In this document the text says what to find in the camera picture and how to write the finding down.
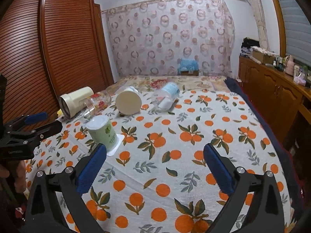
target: small bottle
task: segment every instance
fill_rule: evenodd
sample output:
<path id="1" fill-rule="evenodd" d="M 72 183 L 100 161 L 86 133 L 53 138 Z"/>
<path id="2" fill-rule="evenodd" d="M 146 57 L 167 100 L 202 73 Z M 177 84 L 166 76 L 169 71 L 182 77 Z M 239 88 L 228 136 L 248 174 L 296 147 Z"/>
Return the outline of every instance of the small bottle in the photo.
<path id="1" fill-rule="evenodd" d="M 111 103 L 111 96 L 106 90 L 97 92 L 79 102 L 81 113 L 85 118 L 91 119 Z"/>
<path id="2" fill-rule="evenodd" d="M 174 82 L 167 83 L 161 89 L 156 90 L 151 99 L 153 105 L 162 111 L 169 110 L 179 96 L 179 88 Z"/>

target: human hand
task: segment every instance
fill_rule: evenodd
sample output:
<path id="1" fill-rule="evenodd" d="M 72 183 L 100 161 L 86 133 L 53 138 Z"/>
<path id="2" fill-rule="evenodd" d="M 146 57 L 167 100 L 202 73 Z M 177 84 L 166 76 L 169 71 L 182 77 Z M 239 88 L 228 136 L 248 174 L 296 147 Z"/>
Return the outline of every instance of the human hand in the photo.
<path id="1" fill-rule="evenodd" d="M 26 190 L 26 166 L 25 162 L 21 160 L 16 168 L 17 177 L 15 178 L 15 190 L 17 193 L 23 193 Z M 0 165 L 0 178 L 9 177 L 10 172 L 2 165 Z"/>

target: silver screw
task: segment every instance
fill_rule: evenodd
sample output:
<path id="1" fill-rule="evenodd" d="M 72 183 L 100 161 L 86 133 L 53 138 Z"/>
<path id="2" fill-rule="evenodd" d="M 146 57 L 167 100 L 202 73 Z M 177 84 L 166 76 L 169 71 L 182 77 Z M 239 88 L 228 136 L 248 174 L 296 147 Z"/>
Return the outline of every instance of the silver screw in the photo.
<path id="1" fill-rule="evenodd" d="M 243 167 L 239 166 L 236 170 L 238 171 L 238 173 L 245 173 L 245 169 Z"/>
<path id="2" fill-rule="evenodd" d="M 69 166 L 65 168 L 65 173 L 71 173 L 73 171 L 73 167 Z"/>
<path id="3" fill-rule="evenodd" d="M 43 171 L 37 172 L 37 177 L 42 177 L 43 176 Z"/>
<path id="4" fill-rule="evenodd" d="M 273 172 L 266 171 L 266 174 L 267 174 L 268 177 L 273 177 Z"/>

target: green leaf logo on cup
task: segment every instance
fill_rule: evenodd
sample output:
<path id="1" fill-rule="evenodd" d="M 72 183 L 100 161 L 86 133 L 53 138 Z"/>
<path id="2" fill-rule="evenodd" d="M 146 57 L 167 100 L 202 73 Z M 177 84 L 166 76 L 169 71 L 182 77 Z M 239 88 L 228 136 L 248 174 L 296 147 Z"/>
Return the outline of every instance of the green leaf logo on cup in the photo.
<path id="1" fill-rule="evenodd" d="M 116 131 L 107 116 L 95 116 L 87 124 L 91 137 L 95 143 L 102 143 L 110 152 L 118 142 Z"/>

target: bed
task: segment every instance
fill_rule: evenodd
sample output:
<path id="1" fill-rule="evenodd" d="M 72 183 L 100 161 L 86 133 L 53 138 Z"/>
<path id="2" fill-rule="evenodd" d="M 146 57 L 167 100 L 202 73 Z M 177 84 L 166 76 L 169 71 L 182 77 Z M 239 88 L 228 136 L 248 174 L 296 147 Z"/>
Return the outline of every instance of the bed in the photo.
<path id="1" fill-rule="evenodd" d="M 180 97 L 168 112 L 159 112 L 153 109 L 151 95 L 168 81 L 178 84 Z M 141 92 L 142 107 L 139 113 L 124 116 L 114 101 L 128 86 Z M 286 232 L 300 218 L 303 201 L 290 156 L 233 79 L 131 76 L 107 91 L 112 103 L 100 114 L 107 115 L 125 139 L 82 196 L 106 232 L 205 232 L 228 199 L 204 161 L 207 143 L 248 172 L 275 174 Z M 60 120 L 61 134 L 43 141 L 35 158 L 26 161 L 29 188 L 38 170 L 61 172 L 95 147 L 79 114 Z M 79 231 L 61 193 L 57 196 L 69 227 Z M 232 231 L 241 227 L 251 200 L 249 193 Z"/>

